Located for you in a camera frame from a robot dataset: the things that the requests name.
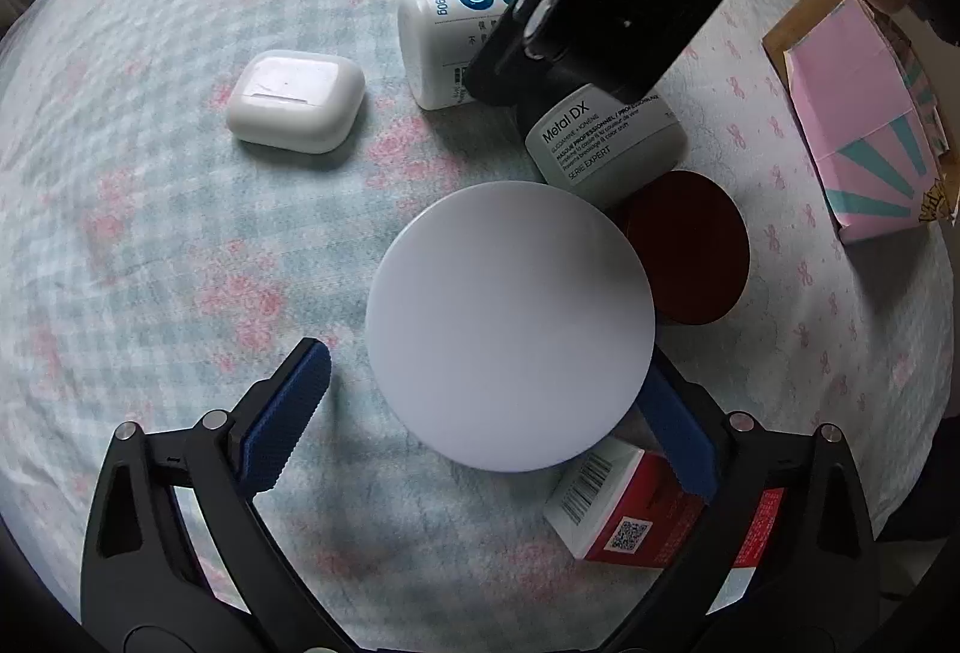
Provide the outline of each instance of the checkered tablecloth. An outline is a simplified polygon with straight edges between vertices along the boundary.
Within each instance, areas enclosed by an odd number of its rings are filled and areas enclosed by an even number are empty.
[[[794,1],[727,0],[661,83],[693,142],[686,167],[746,218],[752,270],[726,319],[666,327],[659,341],[723,407],[768,428],[843,426],[880,525],[947,402],[952,278],[937,228],[836,241],[760,50]],[[416,108],[395,9],[41,0],[3,43],[0,479],[71,597],[114,426],[185,428],[229,408],[304,335],[328,343],[335,380],[256,503],[362,645],[589,647],[653,581],[568,556],[541,519],[557,470],[451,464],[405,431],[371,379],[366,293],[392,238],[451,190],[536,178],[502,110]],[[227,132],[233,82],[271,48],[362,65],[367,100],[337,151],[301,156]],[[199,549],[230,597],[212,547]]]

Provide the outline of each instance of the red and white box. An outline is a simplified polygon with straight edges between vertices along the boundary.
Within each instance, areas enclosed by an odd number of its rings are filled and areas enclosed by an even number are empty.
[[[736,601],[750,582],[783,495],[782,489],[765,490],[718,595],[720,606]],[[665,568],[703,509],[704,500],[680,488],[662,455],[606,437],[571,463],[544,516],[576,559]]]

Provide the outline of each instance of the blue textured pad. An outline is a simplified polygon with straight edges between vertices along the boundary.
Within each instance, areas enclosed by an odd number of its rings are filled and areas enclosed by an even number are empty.
[[[330,352],[323,342],[317,342],[264,407],[243,443],[239,483],[246,498],[277,484],[330,385],[330,371]]]
[[[656,366],[651,365],[640,388],[637,406],[664,448],[666,459],[680,480],[680,487],[710,503],[719,487],[716,451]]]

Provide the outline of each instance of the white disc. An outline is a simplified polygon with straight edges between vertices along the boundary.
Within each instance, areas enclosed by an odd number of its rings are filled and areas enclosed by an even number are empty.
[[[630,242],[576,196],[527,182],[446,196],[373,277],[367,349],[397,417],[467,466],[529,471],[596,444],[654,347]]]

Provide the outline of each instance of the dark red lid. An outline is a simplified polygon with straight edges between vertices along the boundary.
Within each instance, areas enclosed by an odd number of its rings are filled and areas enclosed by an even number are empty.
[[[628,199],[622,216],[659,315],[702,326],[733,309],[750,275],[750,239],[720,185],[671,171]]]

